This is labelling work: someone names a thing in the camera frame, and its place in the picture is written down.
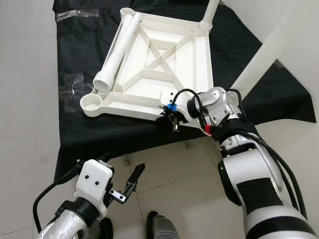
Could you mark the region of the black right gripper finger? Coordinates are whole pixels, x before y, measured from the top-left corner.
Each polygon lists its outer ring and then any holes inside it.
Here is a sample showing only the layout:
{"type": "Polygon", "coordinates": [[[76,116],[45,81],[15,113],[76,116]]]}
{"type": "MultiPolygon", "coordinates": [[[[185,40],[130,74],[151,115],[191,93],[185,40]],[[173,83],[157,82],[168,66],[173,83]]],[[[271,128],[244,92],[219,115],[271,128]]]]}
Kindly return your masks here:
{"type": "Polygon", "coordinates": [[[179,132],[179,118],[177,116],[161,116],[155,121],[158,127],[170,127],[172,132],[179,132]]]}

